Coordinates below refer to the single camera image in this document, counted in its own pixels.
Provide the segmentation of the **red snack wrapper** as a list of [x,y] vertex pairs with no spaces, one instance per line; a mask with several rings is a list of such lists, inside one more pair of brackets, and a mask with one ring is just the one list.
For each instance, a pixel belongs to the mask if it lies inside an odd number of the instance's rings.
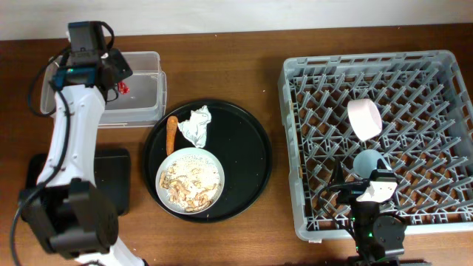
[[123,81],[117,83],[117,88],[122,95],[126,95],[130,92],[130,88]]

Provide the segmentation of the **pink bowl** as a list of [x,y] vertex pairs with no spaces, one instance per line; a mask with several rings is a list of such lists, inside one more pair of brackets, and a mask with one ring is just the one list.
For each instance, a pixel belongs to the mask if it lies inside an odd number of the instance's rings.
[[375,103],[368,99],[351,100],[347,104],[350,125],[360,141],[366,141],[382,131],[382,119]]

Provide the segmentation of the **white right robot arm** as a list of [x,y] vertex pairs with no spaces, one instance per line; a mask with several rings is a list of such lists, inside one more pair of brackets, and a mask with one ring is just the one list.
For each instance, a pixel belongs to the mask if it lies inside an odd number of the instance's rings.
[[[355,241],[357,256],[347,259],[348,265],[427,265],[427,262],[403,262],[407,221],[395,212],[381,212],[381,204],[392,199],[398,186],[395,173],[382,158],[378,159],[368,177],[347,182],[340,160],[327,186],[320,190],[317,202],[323,212],[344,229]],[[336,193],[339,205],[350,206],[345,225],[330,213],[322,202],[323,193]]]

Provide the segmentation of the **white tissue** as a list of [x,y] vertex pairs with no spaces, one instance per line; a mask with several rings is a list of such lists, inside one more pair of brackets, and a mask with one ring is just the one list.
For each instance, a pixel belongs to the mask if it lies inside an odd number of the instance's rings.
[[207,126],[211,122],[211,113],[206,105],[191,111],[190,118],[178,123],[178,129],[185,139],[196,148],[203,149],[207,140]]

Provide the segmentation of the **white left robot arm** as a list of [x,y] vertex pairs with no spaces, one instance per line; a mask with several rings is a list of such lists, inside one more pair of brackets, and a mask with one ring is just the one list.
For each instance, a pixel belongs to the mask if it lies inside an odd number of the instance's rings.
[[98,126],[108,92],[133,71],[120,50],[107,41],[104,21],[72,22],[69,46],[61,50],[49,81],[55,93],[50,150],[36,185],[19,194],[10,228],[10,251],[16,265],[16,227],[23,219],[40,246],[82,265],[145,265],[118,236],[118,214],[95,184]]

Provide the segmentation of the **light blue cup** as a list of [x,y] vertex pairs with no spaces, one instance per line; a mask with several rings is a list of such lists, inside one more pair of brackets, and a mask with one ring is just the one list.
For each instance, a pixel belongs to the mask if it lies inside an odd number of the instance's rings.
[[382,169],[392,170],[381,153],[373,149],[364,150],[355,157],[353,170],[362,179],[368,179],[372,171],[378,169],[379,160],[384,164]]

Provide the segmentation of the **orange carrot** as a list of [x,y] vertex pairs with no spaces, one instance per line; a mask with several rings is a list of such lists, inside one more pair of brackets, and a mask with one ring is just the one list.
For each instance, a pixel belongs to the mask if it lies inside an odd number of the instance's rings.
[[166,122],[166,154],[169,156],[174,152],[174,141],[178,127],[178,118],[170,116]]

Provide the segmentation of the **grey plate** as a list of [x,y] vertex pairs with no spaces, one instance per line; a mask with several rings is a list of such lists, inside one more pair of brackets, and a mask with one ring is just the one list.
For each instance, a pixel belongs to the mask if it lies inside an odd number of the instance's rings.
[[209,151],[180,149],[169,155],[156,174],[155,190],[160,201],[177,214],[207,211],[220,198],[225,173]]

